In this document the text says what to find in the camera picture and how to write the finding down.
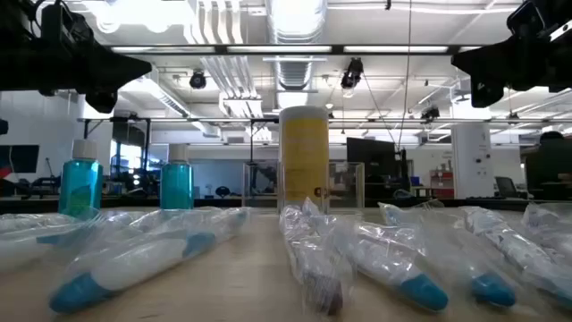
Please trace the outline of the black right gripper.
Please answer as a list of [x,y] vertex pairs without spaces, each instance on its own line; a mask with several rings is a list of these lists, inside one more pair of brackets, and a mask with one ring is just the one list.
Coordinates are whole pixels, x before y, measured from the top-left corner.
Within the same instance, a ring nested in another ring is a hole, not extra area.
[[535,86],[545,73],[544,46],[508,38],[472,49],[462,47],[451,64],[472,78],[472,106],[484,108],[498,102],[506,87],[528,90]]

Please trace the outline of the beam with LED strips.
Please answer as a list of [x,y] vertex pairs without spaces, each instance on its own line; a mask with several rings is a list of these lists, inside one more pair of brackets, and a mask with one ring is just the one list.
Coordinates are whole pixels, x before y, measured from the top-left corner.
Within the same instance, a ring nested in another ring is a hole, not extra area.
[[143,45],[107,46],[124,55],[454,55],[468,45]]

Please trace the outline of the teal mouthwash bottle white cap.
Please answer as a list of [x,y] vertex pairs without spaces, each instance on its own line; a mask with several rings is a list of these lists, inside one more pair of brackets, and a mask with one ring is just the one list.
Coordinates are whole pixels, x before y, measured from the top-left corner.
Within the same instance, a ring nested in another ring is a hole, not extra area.
[[99,212],[103,188],[103,166],[93,140],[72,143],[71,160],[63,165],[58,213],[87,221]]
[[160,208],[166,210],[194,208],[193,169],[186,144],[170,144],[167,163],[161,169]]

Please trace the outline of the black aluminium table frame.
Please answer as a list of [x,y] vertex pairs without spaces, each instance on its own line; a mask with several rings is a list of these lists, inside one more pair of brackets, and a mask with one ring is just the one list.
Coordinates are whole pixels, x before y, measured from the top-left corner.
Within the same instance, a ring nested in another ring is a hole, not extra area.
[[[410,208],[425,203],[428,199],[366,199],[364,208],[376,208],[377,203],[392,204],[400,208]],[[444,199],[446,208],[478,206],[494,210],[524,211],[529,203],[559,203],[571,205],[572,201],[525,200],[525,199]],[[242,199],[196,199],[196,207],[237,208]],[[154,199],[134,199],[129,197],[104,198],[101,208],[157,208],[159,201]],[[49,213],[58,209],[57,199],[0,199],[0,215],[20,213]]]

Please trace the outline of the black computer monitor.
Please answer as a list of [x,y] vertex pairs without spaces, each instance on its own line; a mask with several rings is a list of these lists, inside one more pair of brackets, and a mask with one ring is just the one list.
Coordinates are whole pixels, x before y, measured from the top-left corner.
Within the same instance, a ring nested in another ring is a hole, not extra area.
[[347,138],[347,161],[364,166],[365,184],[389,183],[399,178],[395,144]]

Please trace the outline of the silver ventilation duct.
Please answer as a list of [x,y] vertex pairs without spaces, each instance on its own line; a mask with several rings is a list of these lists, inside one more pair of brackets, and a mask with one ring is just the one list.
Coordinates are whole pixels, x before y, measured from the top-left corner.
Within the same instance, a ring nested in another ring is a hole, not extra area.
[[[313,45],[322,36],[328,0],[265,0],[269,38],[279,45]],[[274,64],[278,85],[305,90],[312,76],[311,56],[279,56]]]

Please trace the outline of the purple white bagged toothbrush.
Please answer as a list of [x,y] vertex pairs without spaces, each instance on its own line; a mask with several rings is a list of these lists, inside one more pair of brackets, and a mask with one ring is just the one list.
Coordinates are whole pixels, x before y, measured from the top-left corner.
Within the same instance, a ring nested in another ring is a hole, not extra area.
[[340,315],[355,277],[355,268],[339,249],[343,225],[308,200],[284,207],[279,227],[305,307],[325,317]]
[[521,223],[557,262],[572,267],[572,203],[530,203]]

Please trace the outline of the black office chair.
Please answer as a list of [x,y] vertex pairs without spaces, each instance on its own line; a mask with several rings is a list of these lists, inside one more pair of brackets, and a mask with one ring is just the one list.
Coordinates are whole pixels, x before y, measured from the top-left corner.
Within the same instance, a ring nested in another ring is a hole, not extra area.
[[519,198],[520,192],[517,190],[512,179],[509,177],[496,176],[498,195],[503,198]]

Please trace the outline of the dark wall screen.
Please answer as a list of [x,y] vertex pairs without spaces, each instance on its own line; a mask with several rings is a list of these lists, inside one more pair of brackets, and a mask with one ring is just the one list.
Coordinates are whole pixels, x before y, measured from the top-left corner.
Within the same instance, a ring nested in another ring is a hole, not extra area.
[[38,156],[39,145],[0,145],[0,175],[33,174]]

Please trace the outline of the person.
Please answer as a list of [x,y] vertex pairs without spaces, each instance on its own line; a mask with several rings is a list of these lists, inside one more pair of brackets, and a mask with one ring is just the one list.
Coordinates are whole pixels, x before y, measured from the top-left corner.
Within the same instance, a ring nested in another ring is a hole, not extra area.
[[539,144],[524,152],[526,187],[534,199],[572,200],[572,139],[544,132]]

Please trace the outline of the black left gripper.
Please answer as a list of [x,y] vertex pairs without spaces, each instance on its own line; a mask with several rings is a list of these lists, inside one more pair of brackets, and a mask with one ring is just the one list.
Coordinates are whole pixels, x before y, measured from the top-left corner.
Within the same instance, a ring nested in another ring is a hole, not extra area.
[[49,45],[26,49],[26,89],[53,96],[59,89],[83,94],[99,113],[109,114],[120,87],[151,72],[151,64],[100,45],[73,50]]

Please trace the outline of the white square column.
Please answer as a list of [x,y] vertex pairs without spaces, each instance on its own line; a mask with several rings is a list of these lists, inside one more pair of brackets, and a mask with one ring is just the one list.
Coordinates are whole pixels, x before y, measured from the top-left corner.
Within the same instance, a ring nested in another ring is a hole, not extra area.
[[460,123],[451,128],[456,199],[494,196],[492,148],[488,123]]

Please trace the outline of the black metal rack frame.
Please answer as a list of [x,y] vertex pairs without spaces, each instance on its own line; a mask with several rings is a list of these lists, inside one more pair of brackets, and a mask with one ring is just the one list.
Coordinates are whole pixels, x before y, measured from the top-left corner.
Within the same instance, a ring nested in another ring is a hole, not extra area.
[[118,145],[140,145],[145,168],[165,161],[168,146],[184,145],[195,163],[275,160],[279,143],[274,118],[234,117],[81,117],[85,139],[105,125]]

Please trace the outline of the red storage shelf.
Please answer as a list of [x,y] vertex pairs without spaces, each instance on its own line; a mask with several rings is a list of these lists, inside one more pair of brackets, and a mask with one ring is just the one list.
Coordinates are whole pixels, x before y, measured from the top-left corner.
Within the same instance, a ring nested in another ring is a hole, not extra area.
[[431,170],[429,187],[433,198],[453,199],[455,197],[453,172]]

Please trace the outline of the clear acrylic organizer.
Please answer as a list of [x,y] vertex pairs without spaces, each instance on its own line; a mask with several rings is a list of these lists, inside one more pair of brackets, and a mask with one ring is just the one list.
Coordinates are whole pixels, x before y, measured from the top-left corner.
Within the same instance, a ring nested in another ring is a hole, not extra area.
[[365,206],[365,165],[363,163],[331,162],[324,187],[313,192],[299,191],[290,197],[283,182],[283,166],[279,161],[247,162],[242,170],[241,205],[251,208],[276,208],[301,205],[311,198],[323,212],[334,208],[363,208]]

